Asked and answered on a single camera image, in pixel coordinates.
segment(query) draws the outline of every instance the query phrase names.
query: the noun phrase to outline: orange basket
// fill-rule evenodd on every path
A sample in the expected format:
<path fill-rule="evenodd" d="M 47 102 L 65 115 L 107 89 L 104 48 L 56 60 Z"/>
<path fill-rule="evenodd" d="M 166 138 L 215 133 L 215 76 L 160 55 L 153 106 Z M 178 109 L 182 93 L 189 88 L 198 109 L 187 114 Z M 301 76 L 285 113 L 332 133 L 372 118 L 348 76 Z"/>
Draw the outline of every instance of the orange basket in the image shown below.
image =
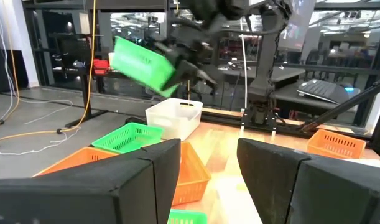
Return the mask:
<path fill-rule="evenodd" d="M 362 140 L 319 129 L 308 140 L 307 152 L 336 159 L 359 159 L 365 145 Z"/>
<path fill-rule="evenodd" d="M 106 158 L 116 156 L 116 155 L 118 154 L 113 153 L 113 152 L 107 152 L 107 151 L 94 149 L 92 147 L 84 147 L 83 149 L 80 149 L 79 151 L 67 156 L 66 158 L 44 169 L 43 171 L 39 172 L 35 176 L 53 173 L 56 171 L 71 168 L 74 166 L 79 166 L 79 165 L 86 164 L 89 162 L 98 161 L 100 159 L 106 159 Z"/>
<path fill-rule="evenodd" d="M 211 179 L 191 144 L 182 142 L 181 147 L 180 173 L 172 205 L 201 200 Z"/>

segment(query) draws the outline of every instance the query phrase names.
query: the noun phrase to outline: green basket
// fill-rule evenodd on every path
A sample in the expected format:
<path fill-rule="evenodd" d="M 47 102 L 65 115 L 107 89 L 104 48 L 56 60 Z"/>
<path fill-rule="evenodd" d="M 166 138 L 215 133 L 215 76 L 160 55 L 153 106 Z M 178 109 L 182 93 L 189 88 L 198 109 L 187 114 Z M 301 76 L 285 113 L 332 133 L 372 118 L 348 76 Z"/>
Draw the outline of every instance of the green basket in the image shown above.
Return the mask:
<path fill-rule="evenodd" d="M 162 55 L 116 37 L 111 67 L 148 86 L 164 97 L 170 97 L 178 85 L 162 91 L 175 69 Z"/>
<path fill-rule="evenodd" d="M 167 224 L 188 223 L 208 224 L 208 217 L 202 212 L 191 212 L 172 209 Z"/>
<path fill-rule="evenodd" d="M 163 132 L 162 128 L 129 123 L 94 141 L 92 145 L 98 149 L 122 154 L 159 143 Z"/>

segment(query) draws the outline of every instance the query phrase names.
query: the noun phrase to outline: red object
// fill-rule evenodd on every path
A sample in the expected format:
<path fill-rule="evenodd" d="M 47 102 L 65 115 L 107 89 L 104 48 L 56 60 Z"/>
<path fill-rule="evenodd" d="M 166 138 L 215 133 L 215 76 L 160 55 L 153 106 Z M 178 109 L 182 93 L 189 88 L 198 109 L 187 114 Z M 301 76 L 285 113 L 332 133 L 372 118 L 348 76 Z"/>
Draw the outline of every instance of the red object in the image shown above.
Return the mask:
<path fill-rule="evenodd" d="M 105 75 L 109 69 L 108 60 L 94 59 L 93 66 L 95 67 L 96 75 Z"/>

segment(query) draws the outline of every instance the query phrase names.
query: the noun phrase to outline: yellow cable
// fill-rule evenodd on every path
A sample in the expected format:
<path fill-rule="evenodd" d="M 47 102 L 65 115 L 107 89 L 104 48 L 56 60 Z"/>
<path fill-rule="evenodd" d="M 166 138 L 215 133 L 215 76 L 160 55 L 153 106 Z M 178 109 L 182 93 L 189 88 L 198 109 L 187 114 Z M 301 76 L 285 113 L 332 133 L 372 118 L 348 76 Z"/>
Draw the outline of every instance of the yellow cable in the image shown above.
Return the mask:
<path fill-rule="evenodd" d="M 15 107 L 13 107 L 13 110 L 11 110 L 6 115 L 6 117 L 4 117 L 4 119 L 3 119 L 3 120 L 7 120 L 10 117 L 10 115 L 13 114 L 13 112 L 17 109 L 17 107 L 18 107 L 18 105 L 20 103 L 20 91 L 18 89 L 18 81 L 17 81 L 17 73 L 16 73 L 16 62 L 14 60 L 14 53 L 13 53 L 13 48 L 12 48 L 12 44 L 11 44 L 9 19 L 6 16 L 7 15 L 7 11 L 6 11 L 6 7 L 4 5 L 4 1 L 2 3 L 3 3 L 3 18 L 6 21 L 6 25 L 7 25 L 7 36 L 8 36 L 8 39 L 9 39 L 10 54 L 11 54 L 11 60 L 12 60 L 12 66 L 13 66 L 13 77 L 14 77 L 14 82 L 15 82 L 15 86 L 16 86 L 16 90 L 14 90 L 14 87 L 13 87 L 13 91 L 17 91 L 17 103 L 16 103 Z"/>
<path fill-rule="evenodd" d="M 86 113 L 88 111 L 88 108 L 89 108 L 89 104 L 90 104 L 90 94 L 91 94 L 91 75 L 92 75 L 92 71 L 93 71 L 93 61 L 95 59 L 95 51 L 94 51 L 94 46 L 95 46 L 95 34 L 96 34 L 96 1 L 97 0 L 93 0 L 93 30 L 92 30 L 92 43 L 91 43 L 91 63 L 90 63 L 90 74 L 89 74 L 89 88 L 88 88 L 88 101 L 86 102 L 86 107 L 85 107 L 85 111 L 83 113 L 83 116 L 81 118 L 81 120 L 79 121 L 79 123 L 72 127 L 72 128 L 68 128 L 68 129 L 63 129 L 62 132 L 69 132 L 69 131 L 72 131 L 72 130 L 75 130 L 76 128 L 78 128 L 81 123 L 83 122 L 85 116 L 86 116 Z M 15 71 L 15 65 L 14 65 L 14 59 L 13 59 L 13 67 L 14 67 L 14 74 L 16 73 Z M 35 135 L 35 134 L 53 134 L 53 133 L 56 133 L 55 131 L 36 131 L 36 132 L 29 132 L 29 133 L 22 133 L 22 134 L 14 134 L 14 135 L 11 135 L 11 136 L 5 136 L 3 138 L 0 138 L 0 141 L 2 140 L 5 140 L 5 139 L 11 139 L 11 138 L 18 138 L 18 137 L 23 137 L 23 136 L 30 136 L 30 135 Z"/>
<path fill-rule="evenodd" d="M 176 1 L 176 10 L 178 14 L 178 0 Z M 187 95 L 188 95 L 188 100 L 191 98 L 191 93 L 190 93 L 190 80 L 187 82 Z"/>

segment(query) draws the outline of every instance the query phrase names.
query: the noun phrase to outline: white bin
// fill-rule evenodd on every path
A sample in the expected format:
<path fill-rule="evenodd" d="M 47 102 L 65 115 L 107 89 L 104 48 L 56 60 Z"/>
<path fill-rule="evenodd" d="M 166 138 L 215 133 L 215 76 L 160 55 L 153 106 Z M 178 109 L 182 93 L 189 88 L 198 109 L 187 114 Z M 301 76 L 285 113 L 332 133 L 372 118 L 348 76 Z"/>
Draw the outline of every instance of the white bin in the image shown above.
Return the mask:
<path fill-rule="evenodd" d="M 203 103 L 169 98 L 146 109 L 147 124 L 164 129 L 163 139 L 182 141 L 200 125 Z"/>

